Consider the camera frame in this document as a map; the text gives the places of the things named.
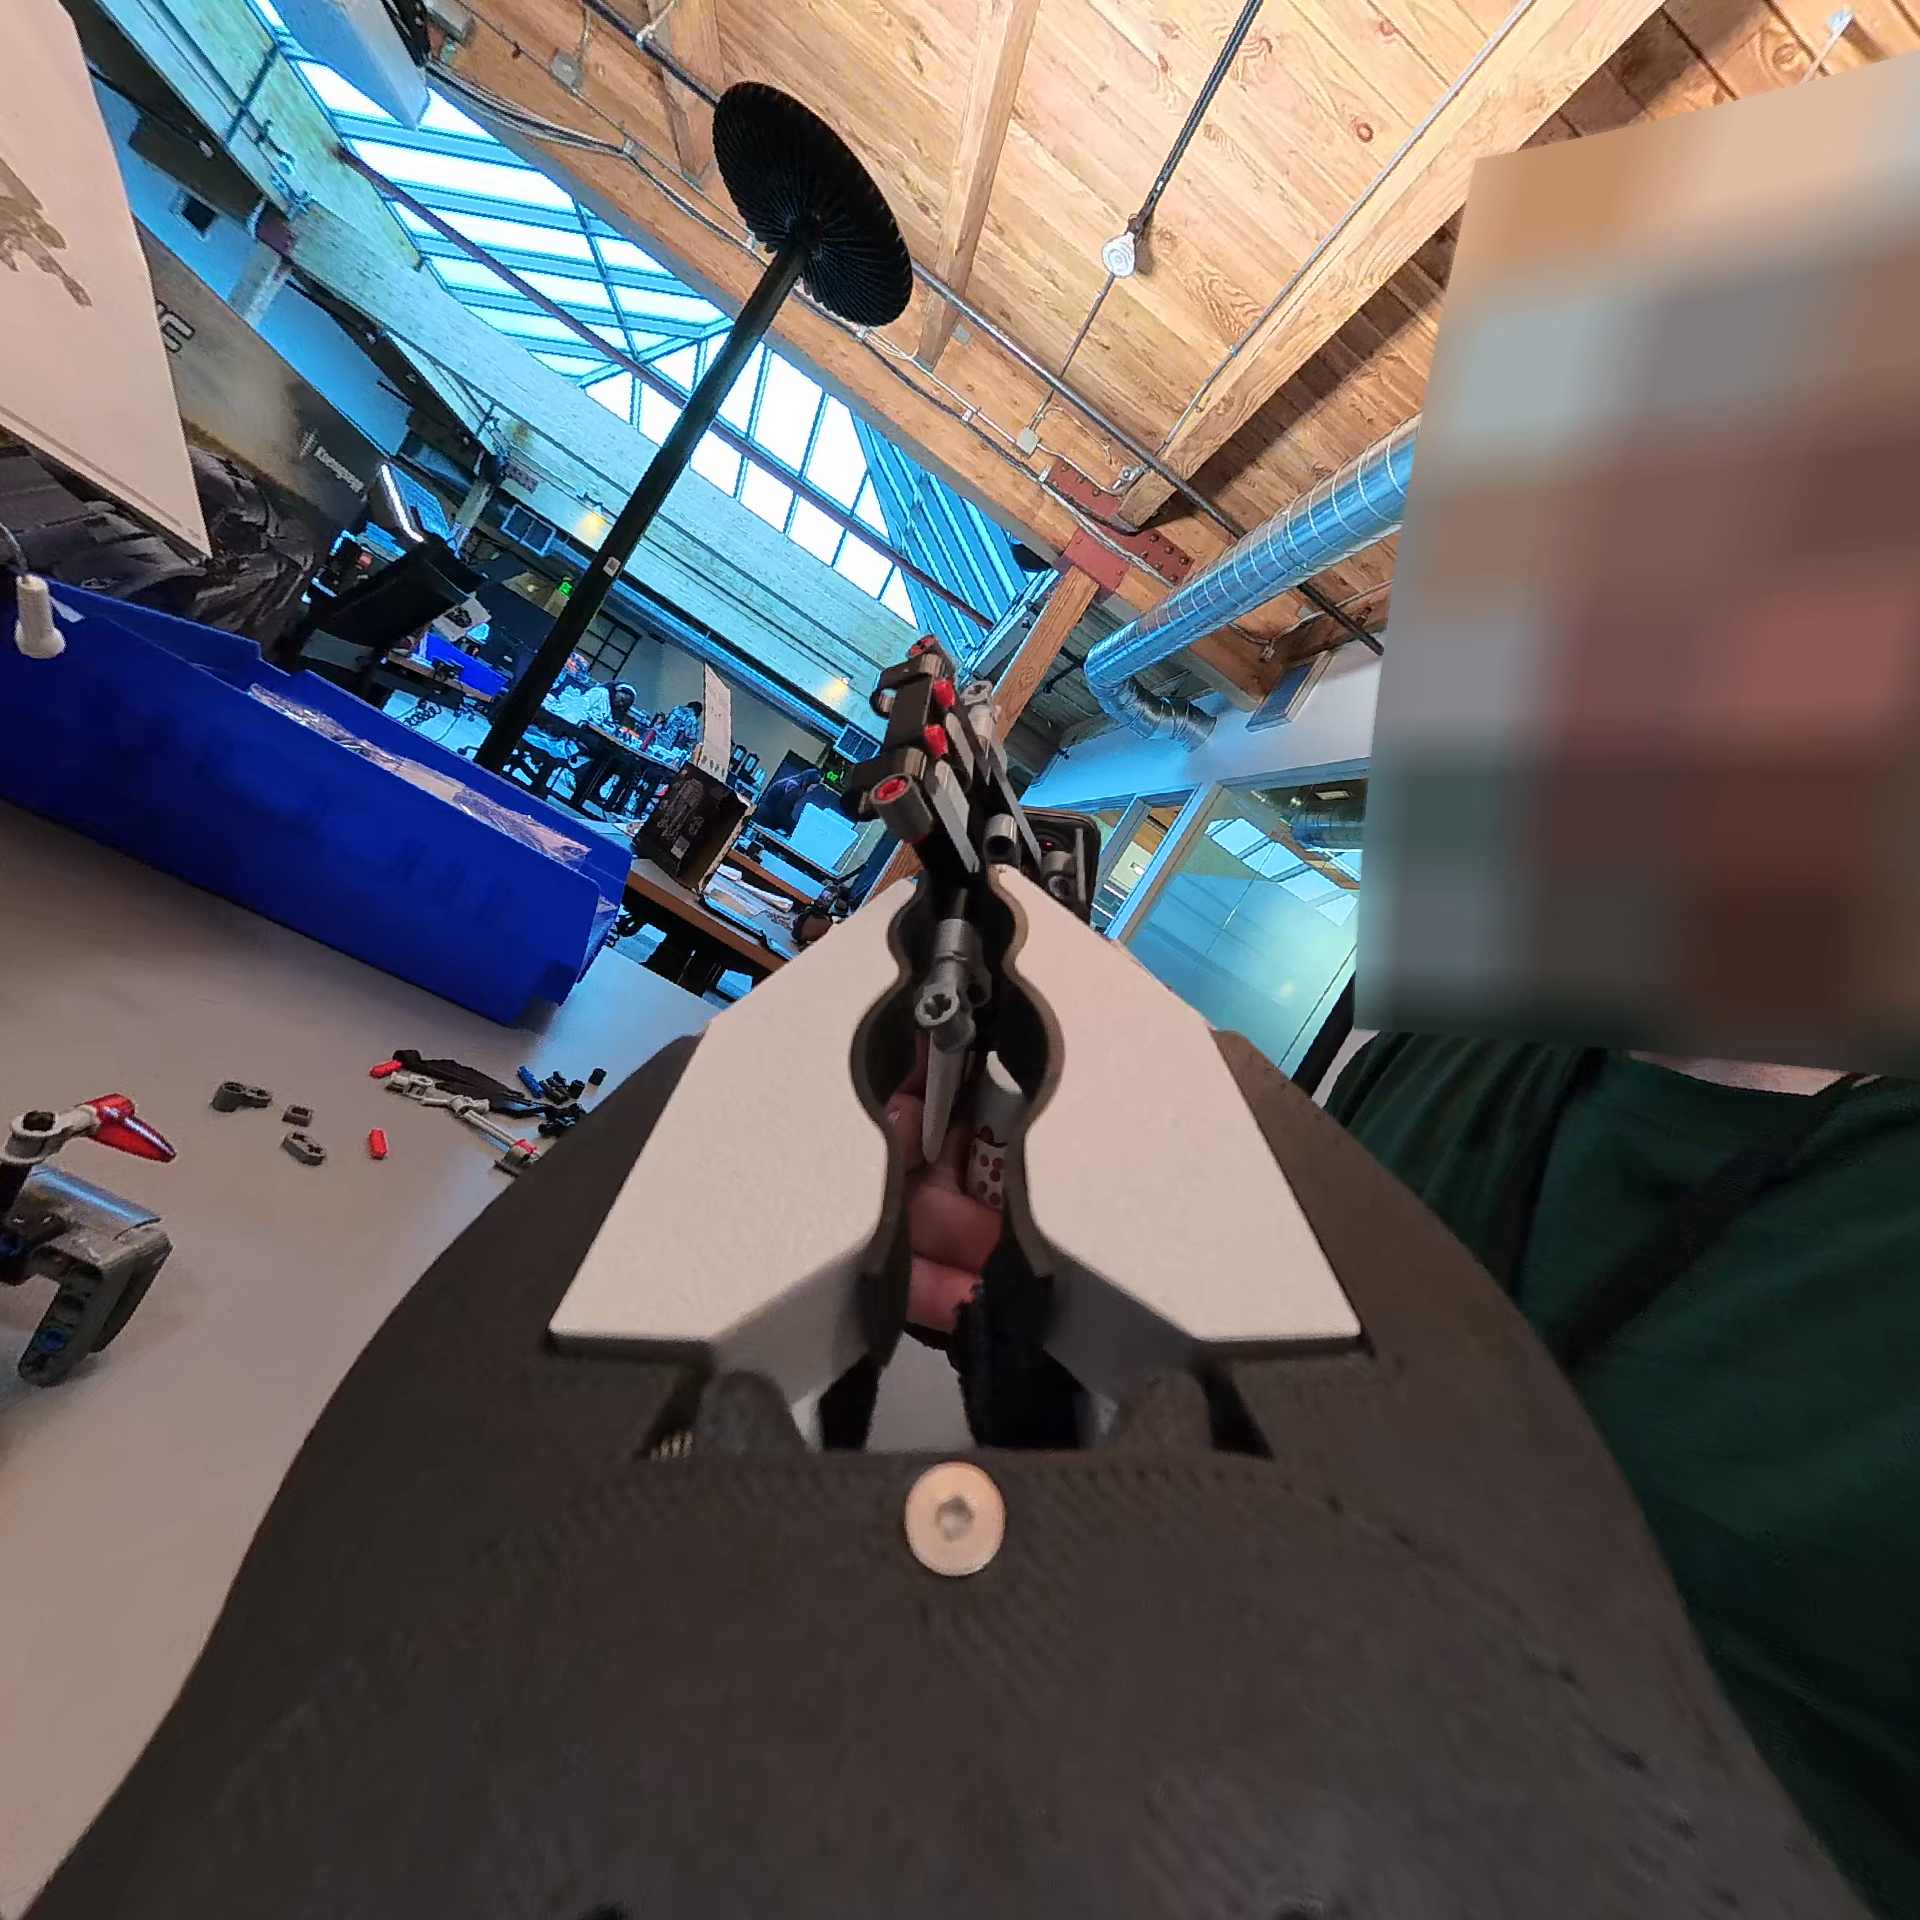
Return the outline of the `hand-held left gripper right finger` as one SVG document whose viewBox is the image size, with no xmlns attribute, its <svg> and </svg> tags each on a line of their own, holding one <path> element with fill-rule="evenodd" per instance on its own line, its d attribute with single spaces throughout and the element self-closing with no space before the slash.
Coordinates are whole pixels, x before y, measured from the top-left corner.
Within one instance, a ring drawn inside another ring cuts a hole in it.
<svg viewBox="0 0 1920 1920">
<path fill-rule="evenodd" d="M 1160 1376 L 1360 1353 L 1215 1025 L 1018 870 L 995 870 L 988 902 L 1008 933 L 966 1170 L 1001 1239 L 961 1311 L 975 1440 L 1067 1449 L 1091 1402 Z"/>
</svg>

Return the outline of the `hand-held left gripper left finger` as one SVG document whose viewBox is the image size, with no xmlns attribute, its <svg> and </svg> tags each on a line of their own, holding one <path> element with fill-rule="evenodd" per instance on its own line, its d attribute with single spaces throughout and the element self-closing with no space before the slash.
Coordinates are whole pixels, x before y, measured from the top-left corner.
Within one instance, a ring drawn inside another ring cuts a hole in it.
<svg viewBox="0 0 1920 1920">
<path fill-rule="evenodd" d="M 919 1064 L 919 883 L 711 1019 L 548 1320 L 569 1358 L 761 1376 L 820 1446 L 866 1449 L 902 1342 L 906 1154 L 884 1111 Z"/>
</svg>

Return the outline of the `small black grey lego subassembly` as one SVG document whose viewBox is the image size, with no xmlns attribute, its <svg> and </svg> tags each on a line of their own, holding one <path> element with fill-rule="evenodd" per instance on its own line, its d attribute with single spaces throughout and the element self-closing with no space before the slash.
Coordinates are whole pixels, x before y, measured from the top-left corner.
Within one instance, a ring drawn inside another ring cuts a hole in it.
<svg viewBox="0 0 1920 1920">
<path fill-rule="evenodd" d="M 871 711 L 881 744 L 849 793 L 919 864 L 915 1022 L 931 1048 L 958 1059 L 979 1043 L 995 995 L 991 880 L 1042 880 L 1047 850 L 1018 800 L 993 685 L 966 679 L 935 638 L 881 672 Z"/>
</svg>

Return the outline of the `long grey lego axle assembly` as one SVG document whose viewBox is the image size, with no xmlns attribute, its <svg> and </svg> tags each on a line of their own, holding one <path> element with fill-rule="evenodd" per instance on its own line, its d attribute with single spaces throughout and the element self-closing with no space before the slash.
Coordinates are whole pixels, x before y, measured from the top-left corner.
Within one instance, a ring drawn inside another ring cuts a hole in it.
<svg viewBox="0 0 1920 1920">
<path fill-rule="evenodd" d="M 407 1069 L 387 1073 L 382 1083 L 390 1093 L 411 1099 L 422 1107 L 446 1112 L 492 1142 L 497 1146 L 497 1168 L 502 1170 L 520 1175 L 540 1158 L 540 1146 L 518 1135 L 502 1115 L 495 1115 L 483 1097 L 450 1093 L 433 1077 Z"/>
</svg>

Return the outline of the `pile of black lego pieces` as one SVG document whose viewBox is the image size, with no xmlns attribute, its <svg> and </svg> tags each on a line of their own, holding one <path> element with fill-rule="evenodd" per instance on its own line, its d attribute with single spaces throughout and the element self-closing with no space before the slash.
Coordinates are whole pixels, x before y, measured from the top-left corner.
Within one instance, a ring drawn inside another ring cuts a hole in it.
<svg viewBox="0 0 1920 1920">
<path fill-rule="evenodd" d="M 569 1131 L 609 1086 L 607 1066 L 595 1066 L 587 1077 L 569 1077 L 521 1064 L 508 1078 L 502 1078 L 489 1069 L 450 1057 L 428 1057 L 407 1046 L 370 1069 L 370 1077 L 385 1080 L 387 1073 L 400 1069 L 428 1073 L 450 1093 L 483 1097 L 495 1115 L 502 1115 L 518 1135 L 529 1139 Z"/>
</svg>

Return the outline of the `large lego vehicle model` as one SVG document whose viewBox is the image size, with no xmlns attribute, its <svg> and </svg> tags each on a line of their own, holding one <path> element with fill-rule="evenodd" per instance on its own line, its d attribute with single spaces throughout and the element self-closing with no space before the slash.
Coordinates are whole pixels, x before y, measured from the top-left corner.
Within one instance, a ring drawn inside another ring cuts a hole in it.
<svg viewBox="0 0 1920 1920">
<path fill-rule="evenodd" d="M 176 1157 L 131 1094 L 12 1119 L 3 1146 L 3 1281 L 46 1279 L 56 1290 L 17 1361 L 19 1379 L 35 1387 L 59 1384 L 106 1353 L 174 1250 L 159 1213 L 59 1170 L 59 1154 L 83 1138 L 142 1160 Z"/>
</svg>

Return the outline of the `dark lego set box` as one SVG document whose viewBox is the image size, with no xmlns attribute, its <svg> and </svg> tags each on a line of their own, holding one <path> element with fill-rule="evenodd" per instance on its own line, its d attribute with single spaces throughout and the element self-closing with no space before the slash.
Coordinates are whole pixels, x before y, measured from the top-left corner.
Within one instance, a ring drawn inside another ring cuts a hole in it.
<svg viewBox="0 0 1920 1920">
<path fill-rule="evenodd" d="M 188 446 L 210 551 L 174 547 L 131 509 L 12 439 L 3 522 L 49 579 L 185 617 L 270 651 L 298 617 L 318 565 L 313 529 L 252 467 Z"/>
</svg>

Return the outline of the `open lego instruction booklet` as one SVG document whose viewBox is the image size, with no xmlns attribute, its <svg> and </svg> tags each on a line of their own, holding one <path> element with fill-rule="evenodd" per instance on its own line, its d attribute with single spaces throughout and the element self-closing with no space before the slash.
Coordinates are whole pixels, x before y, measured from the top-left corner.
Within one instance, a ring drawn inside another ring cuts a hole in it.
<svg viewBox="0 0 1920 1920">
<path fill-rule="evenodd" d="M 3 3 L 3 422 L 208 554 L 148 261 L 81 37 L 56 2 Z"/>
</svg>

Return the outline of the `person's right hand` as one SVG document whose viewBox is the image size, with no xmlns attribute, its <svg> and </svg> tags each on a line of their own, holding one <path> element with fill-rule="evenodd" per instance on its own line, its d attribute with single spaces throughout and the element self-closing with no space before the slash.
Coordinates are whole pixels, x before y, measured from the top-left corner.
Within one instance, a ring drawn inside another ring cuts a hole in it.
<svg viewBox="0 0 1920 1920">
<path fill-rule="evenodd" d="M 911 1277 L 906 1329 L 943 1347 L 980 1288 L 1001 1237 L 1001 1193 L 993 1168 L 1004 1144 L 952 1117 L 945 1142 L 927 1149 L 927 1073 L 915 1069 L 887 1099 L 884 1117 L 906 1157 L 903 1207 Z"/>
</svg>

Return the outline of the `dark printed box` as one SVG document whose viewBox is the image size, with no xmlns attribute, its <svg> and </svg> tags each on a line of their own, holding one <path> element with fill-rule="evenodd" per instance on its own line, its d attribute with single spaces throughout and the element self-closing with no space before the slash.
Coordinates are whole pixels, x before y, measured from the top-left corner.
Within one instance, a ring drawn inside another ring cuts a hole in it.
<svg viewBox="0 0 1920 1920">
<path fill-rule="evenodd" d="M 703 894 L 754 813 L 754 801 L 707 773 L 681 765 L 633 833 L 633 851 L 690 894 Z"/>
</svg>

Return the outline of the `clear plastic bags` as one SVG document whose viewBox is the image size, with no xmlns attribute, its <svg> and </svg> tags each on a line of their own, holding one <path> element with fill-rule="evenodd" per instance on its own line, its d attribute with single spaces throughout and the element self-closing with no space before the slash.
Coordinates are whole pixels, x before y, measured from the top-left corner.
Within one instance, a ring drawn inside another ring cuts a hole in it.
<svg viewBox="0 0 1920 1920">
<path fill-rule="evenodd" d="M 455 807 L 458 810 L 478 821 L 481 824 L 487 824 L 489 829 L 510 837 L 520 846 L 532 847 L 545 857 L 554 857 L 569 867 L 582 867 L 587 861 L 590 850 L 585 841 L 574 839 L 558 827 L 548 827 L 523 813 L 518 813 L 512 807 L 487 797 L 481 789 L 476 789 L 462 777 L 438 773 L 418 759 L 407 759 L 403 754 L 378 747 L 374 739 L 351 731 L 336 717 L 310 704 L 286 698 L 284 694 L 270 688 L 252 685 L 249 697 L 299 721 L 304 729 L 311 729 L 335 739 L 351 754 L 382 768 L 385 773 L 407 781 L 425 794 L 444 800 L 446 805 Z"/>
</svg>

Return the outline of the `blue plastic bin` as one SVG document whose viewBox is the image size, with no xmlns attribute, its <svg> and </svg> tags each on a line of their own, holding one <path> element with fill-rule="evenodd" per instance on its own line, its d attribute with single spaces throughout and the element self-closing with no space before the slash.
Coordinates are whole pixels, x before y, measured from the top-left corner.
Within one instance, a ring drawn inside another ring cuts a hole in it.
<svg viewBox="0 0 1920 1920">
<path fill-rule="evenodd" d="M 6 567 L 6 800 L 502 1023 L 562 1003 L 604 951 L 632 857 L 346 688 L 252 640 L 51 585 L 59 657 L 14 645 Z M 554 857 L 249 697 L 310 704 L 587 842 Z"/>
</svg>

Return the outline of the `black monitor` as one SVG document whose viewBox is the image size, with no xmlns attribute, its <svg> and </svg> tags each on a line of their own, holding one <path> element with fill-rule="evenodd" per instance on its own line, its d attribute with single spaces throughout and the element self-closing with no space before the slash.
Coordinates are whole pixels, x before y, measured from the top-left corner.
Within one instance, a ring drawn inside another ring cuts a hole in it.
<svg viewBox="0 0 1920 1920">
<path fill-rule="evenodd" d="M 313 601 L 275 641 L 272 657 L 292 669 L 318 635 L 385 653 L 478 594 L 483 583 L 484 576 L 476 567 L 455 554 L 442 536 L 428 534 L 409 544 L 399 559 L 387 559 L 342 591 Z"/>
</svg>

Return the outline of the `black pole with round disc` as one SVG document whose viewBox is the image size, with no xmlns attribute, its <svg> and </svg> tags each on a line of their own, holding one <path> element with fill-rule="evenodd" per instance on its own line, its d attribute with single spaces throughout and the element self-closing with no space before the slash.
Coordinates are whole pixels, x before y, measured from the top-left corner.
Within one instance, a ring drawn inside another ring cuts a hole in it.
<svg viewBox="0 0 1920 1920">
<path fill-rule="evenodd" d="M 896 214 L 864 161 L 799 98 L 761 81 L 731 83 L 711 111 L 711 144 L 734 208 L 768 250 L 710 369 L 679 409 L 655 458 L 571 586 L 520 680 L 497 701 L 476 762 L 495 774 L 536 723 L 571 651 L 651 529 L 716 422 L 780 306 L 803 285 L 835 317 L 863 326 L 899 319 L 915 265 Z"/>
</svg>

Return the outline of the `spiral metal air duct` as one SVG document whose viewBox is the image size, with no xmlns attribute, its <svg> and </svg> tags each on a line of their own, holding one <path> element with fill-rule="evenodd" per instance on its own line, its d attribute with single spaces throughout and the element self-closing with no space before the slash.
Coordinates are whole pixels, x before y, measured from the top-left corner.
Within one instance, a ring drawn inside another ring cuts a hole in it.
<svg viewBox="0 0 1920 1920">
<path fill-rule="evenodd" d="M 1083 661 L 1098 706 L 1146 738 L 1207 743 L 1215 714 L 1151 691 L 1144 672 L 1391 539 L 1409 509 L 1419 425 L 1419 415 L 1399 422 L 1169 598 L 1105 638 Z"/>
</svg>

